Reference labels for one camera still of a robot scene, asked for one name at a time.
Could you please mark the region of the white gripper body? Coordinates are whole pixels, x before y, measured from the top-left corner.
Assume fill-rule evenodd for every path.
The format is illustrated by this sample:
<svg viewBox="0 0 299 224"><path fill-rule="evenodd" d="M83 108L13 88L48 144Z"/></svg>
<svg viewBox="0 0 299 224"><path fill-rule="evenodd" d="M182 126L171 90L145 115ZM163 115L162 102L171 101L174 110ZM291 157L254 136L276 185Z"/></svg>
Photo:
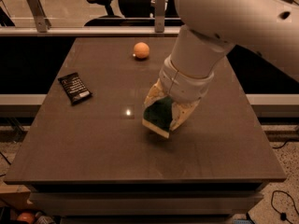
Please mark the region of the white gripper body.
<svg viewBox="0 0 299 224"><path fill-rule="evenodd" d="M205 78L195 78L183 75L167 57L159 73L164 92L178 103L192 103L202 99L208 91L214 77L211 73Z"/></svg>

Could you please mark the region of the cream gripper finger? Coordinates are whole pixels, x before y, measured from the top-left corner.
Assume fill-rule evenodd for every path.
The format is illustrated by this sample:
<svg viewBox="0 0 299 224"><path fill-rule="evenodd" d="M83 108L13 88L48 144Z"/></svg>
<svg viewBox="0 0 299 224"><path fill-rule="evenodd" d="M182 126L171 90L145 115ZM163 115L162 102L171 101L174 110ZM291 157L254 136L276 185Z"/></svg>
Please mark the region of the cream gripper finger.
<svg viewBox="0 0 299 224"><path fill-rule="evenodd" d="M199 103L199 100L191 103L173 102L171 104L172 121L170 123L170 130L174 131L182 123L184 123L195 110L195 108L199 105Z"/></svg>
<svg viewBox="0 0 299 224"><path fill-rule="evenodd" d="M144 106L149 107L153 105L156 101L159 101L166 96L167 94L164 91L161 80L158 79L157 82L149 89L149 92L144 101Z"/></svg>

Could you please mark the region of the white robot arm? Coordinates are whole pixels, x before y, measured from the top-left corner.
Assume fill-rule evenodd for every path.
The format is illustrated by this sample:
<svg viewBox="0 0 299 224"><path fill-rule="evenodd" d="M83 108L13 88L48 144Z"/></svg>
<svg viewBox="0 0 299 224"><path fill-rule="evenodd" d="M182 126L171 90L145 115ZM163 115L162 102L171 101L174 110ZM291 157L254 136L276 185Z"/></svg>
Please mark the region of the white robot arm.
<svg viewBox="0 0 299 224"><path fill-rule="evenodd" d="M281 0L175 0L183 25L145 99L142 124L167 137L194 111L236 45L299 78L299 8Z"/></svg>

